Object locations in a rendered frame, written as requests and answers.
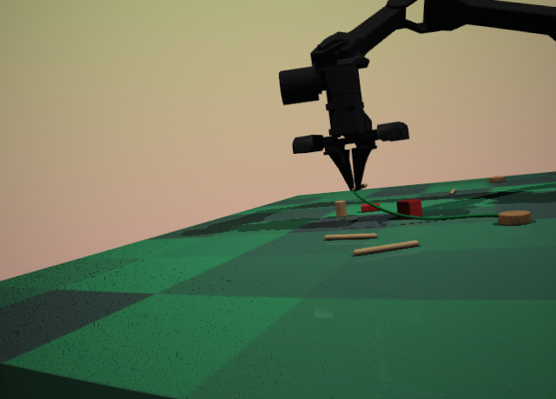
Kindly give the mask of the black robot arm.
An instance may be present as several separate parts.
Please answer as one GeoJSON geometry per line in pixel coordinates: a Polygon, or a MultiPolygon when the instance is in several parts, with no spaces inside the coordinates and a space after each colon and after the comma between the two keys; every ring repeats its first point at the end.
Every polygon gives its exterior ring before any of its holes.
{"type": "Polygon", "coordinates": [[[556,7],[499,0],[425,0],[423,23],[406,19],[406,8],[418,0],[389,0],[353,30],[326,37],[311,52],[312,66],[279,72],[283,104],[320,101],[361,94],[359,69],[366,69],[368,51],[395,30],[426,34],[453,31],[463,25],[545,34],[556,41],[556,7]]]}

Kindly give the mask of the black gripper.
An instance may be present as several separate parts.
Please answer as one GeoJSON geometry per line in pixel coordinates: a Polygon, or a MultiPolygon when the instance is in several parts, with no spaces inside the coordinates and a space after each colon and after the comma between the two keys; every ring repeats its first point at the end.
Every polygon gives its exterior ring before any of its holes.
{"type": "Polygon", "coordinates": [[[367,157],[372,149],[377,149],[375,140],[402,141],[409,139],[407,125],[401,122],[377,125],[377,130],[366,130],[364,122],[364,103],[361,94],[346,94],[328,99],[326,108],[329,111],[329,135],[298,136],[293,141],[293,153],[310,153],[322,151],[329,155],[338,167],[347,186],[361,189],[367,157]],[[359,136],[353,136],[360,133],[359,136]],[[345,138],[339,138],[346,135],[345,138]],[[354,177],[350,163],[350,150],[345,150],[345,144],[355,143],[352,148],[354,177]]]}

